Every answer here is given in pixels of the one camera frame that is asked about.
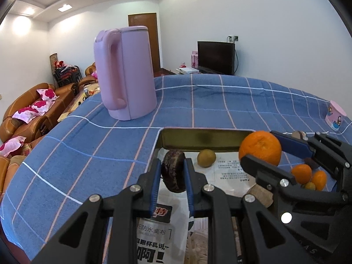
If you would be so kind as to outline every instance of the cartoon character on cup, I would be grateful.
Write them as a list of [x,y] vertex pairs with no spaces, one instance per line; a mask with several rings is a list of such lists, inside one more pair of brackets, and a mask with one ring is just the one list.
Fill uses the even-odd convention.
[[334,121],[333,126],[334,126],[335,129],[338,129],[338,128],[340,127],[340,125],[341,125],[341,116],[339,116],[339,117],[337,118],[337,120]]
[[328,115],[328,116],[331,116],[331,115],[332,115],[332,108],[331,108],[331,106],[329,106],[329,111],[328,111],[327,115]]

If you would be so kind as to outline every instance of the white wall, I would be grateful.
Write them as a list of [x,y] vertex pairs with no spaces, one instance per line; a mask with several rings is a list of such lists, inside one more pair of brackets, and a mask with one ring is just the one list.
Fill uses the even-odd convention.
[[157,13],[160,60],[161,35],[158,0],[115,0],[72,12],[49,23],[50,53],[67,64],[78,65],[82,75],[94,62],[94,39],[101,30],[128,27],[128,15]]
[[29,88],[53,83],[48,25],[26,17],[7,15],[0,25],[0,117]]
[[160,0],[166,69],[191,63],[198,40],[239,36],[237,75],[338,102],[352,116],[352,39],[328,0]]

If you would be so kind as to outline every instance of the blue gripper pad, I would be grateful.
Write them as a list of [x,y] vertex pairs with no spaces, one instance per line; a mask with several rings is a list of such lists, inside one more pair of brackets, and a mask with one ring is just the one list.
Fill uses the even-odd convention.
[[194,199],[193,199],[193,189],[191,184],[191,177],[189,175],[187,161],[184,160],[183,163],[183,174],[184,174],[184,183],[186,185],[187,199],[188,199],[188,208],[190,216],[194,216]]
[[313,152],[309,149],[309,145],[305,141],[275,134],[275,132],[272,132],[272,134],[279,140],[284,152],[299,157],[300,159],[312,157]]
[[156,203],[158,200],[160,177],[161,177],[161,162],[160,162],[160,160],[158,160],[157,165],[156,165],[156,169],[154,172],[153,186],[152,186],[152,190],[150,193],[150,215],[153,215],[153,213],[155,211]]

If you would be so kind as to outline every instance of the wall socket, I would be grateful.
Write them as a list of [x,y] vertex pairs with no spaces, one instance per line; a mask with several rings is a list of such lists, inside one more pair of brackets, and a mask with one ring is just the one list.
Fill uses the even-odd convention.
[[228,36],[228,42],[238,41],[238,36]]

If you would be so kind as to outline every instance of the coffee table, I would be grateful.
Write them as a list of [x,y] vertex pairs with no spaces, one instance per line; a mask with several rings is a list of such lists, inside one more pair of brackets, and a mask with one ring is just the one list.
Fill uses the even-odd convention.
[[[100,87],[99,87],[99,83],[93,83],[93,84],[89,84],[86,85],[84,88],[88,88],[88,90],[90,92],[94,92],[93,94],[91,94],[91,96],[97,94],[100,92]],[[82,104],[83,98],[86,96],[86,94],[84,93],[84,90],[82,90],[81,92],[79,92],[77,94],[77,96],[71,101],[71,103],[68,105],[68,107],[65,109],[65,111],[60,115],[59,119],[57,119],[57,122],[61,122],[62,120],[64,120],[70,113],[72,113],[73,111],[75,111],[77,109],[77,107]]]

